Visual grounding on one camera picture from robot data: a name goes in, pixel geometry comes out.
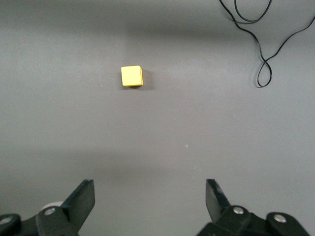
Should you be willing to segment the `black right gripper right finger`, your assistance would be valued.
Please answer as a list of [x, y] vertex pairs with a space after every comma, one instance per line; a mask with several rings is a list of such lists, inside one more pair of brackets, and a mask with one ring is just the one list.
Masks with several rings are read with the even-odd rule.
[[199, 236], [308, 236], [293, 216], [270, 212], [260, 218], [246, 208], [231, 205], [215, 179], [206, 180], [205, 203], [211, 218]]

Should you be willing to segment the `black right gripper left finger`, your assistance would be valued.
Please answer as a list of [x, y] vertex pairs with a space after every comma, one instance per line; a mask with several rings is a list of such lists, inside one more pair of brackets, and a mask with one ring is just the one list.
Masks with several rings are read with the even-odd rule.
[[48, 204], [33, 217], [22, 220], [15, 213], [0, 216], [2, 236], [77, 236], [95, 206], [95, 185], [83, 180], [61, 204]]

